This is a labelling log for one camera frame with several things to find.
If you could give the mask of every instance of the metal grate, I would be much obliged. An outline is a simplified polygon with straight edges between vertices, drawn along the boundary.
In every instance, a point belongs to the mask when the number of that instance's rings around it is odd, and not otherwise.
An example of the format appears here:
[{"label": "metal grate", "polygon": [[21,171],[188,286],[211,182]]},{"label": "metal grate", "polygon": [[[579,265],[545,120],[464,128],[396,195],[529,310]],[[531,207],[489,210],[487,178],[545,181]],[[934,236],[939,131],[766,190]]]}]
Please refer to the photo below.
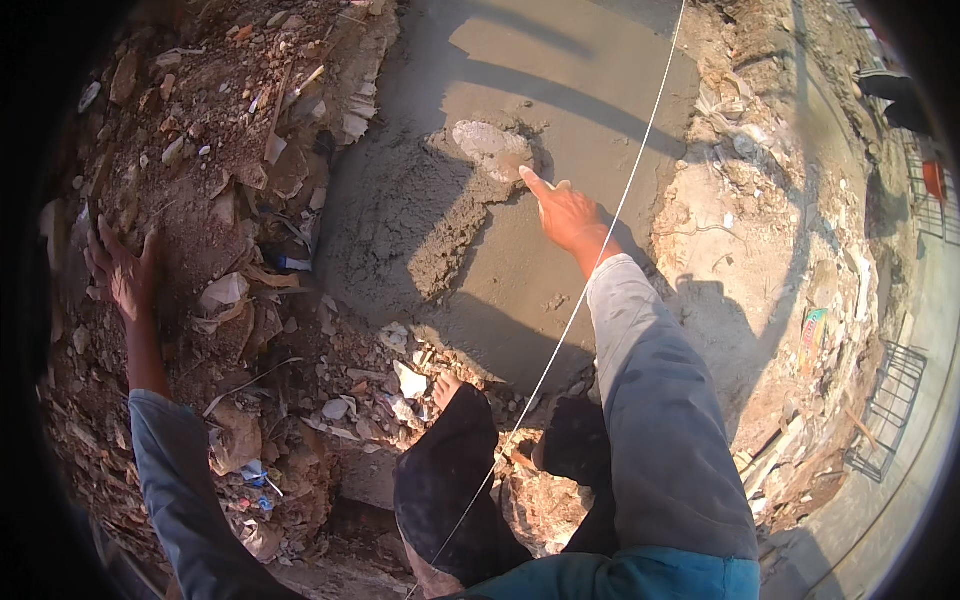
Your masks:
[{"label": "metal grate", "polygon": [[880,483],[893,465],[903,431],[920,390],[926,358],[893,342],[884,342],[883,360],[876,370],[874,392],[867,399],[862,420],[876,438],[877,448],[857,431],[844,461]]}]

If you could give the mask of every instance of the pointing finger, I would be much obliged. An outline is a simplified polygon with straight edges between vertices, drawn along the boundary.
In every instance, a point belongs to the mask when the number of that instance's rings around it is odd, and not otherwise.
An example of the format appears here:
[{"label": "pointing finger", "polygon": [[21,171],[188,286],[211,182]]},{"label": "pointing finger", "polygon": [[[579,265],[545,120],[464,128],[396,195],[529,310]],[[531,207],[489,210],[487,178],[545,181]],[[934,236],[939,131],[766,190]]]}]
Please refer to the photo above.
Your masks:
[{"label": "pointing finger", "polygon": [[527,184],[527,187],[529,187],[530,191],[534,193],[534,196],[537,197],[537,200],[543,202],[550,197],[550,192],[553,190],[553,186],[540,179],[540,176],[534,173],[533,169],[525,165],[520,165],[518,171],[520,172],[520,176],[523,177],[523,182]]}]

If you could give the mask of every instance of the dark pants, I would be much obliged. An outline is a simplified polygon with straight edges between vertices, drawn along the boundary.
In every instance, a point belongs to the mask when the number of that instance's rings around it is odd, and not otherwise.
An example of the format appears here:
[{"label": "dark pants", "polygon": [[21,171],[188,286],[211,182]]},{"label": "dark pants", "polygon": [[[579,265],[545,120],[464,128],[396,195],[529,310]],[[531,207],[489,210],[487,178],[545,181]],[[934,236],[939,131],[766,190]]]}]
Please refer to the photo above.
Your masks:
[{"label": "dark pants", "polygon": [[[562,398],[545,435],[543,467],[590,486],[595,494],[593,508],[564,552],[612,556],[619,544],[602,409],[580,398]],[[465,383],[433,427],[397,461],[396,521],[427,597],[469,588],[532,560],[493,503],[492,478],[457,528],[493,466],[497,441],[487,398]]]}]

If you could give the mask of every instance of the cement mortar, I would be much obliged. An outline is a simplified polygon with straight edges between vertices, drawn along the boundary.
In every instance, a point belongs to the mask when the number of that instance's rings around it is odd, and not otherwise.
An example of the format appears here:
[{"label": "cement mortar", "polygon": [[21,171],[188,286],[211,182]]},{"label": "cement mortar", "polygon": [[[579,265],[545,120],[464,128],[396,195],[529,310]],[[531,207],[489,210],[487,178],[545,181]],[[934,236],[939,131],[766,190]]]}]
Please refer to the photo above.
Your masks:
[{"label": "cement mortar", "polygon": [[[578,298],[583,277],[543,236],[536,200],[475,173],[448,132],[481,113],[526,124],[540,173],[573,181],[613,214],[670,51],[669,36],[655,34],[663,15],[656,5],[624,18],[599,0],[413,0],[377,81],[385,125],[349,150],[330,187],[317,264],[330,293],[373,325],[416,324],[474,368],[532,391],[576,302],[543,307]],[[614,230],[640,260],[657,175],[684,154],[696,84],[678,47]],[[585,308],[546,391],[593,352]]]}]

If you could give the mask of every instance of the blue sleeve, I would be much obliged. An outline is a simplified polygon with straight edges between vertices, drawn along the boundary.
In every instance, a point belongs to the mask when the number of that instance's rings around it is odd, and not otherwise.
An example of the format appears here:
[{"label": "blue sleeve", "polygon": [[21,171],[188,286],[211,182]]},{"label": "blue sleeve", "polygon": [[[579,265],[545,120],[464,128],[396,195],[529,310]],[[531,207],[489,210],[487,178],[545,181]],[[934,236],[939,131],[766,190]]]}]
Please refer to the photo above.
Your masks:
[{"label": "blue sleeve", "polygon": [[302,598],[230,531],[210,477],[204,423],[148,390],[131,391],[130,414],[143,499],[183,597]]}]

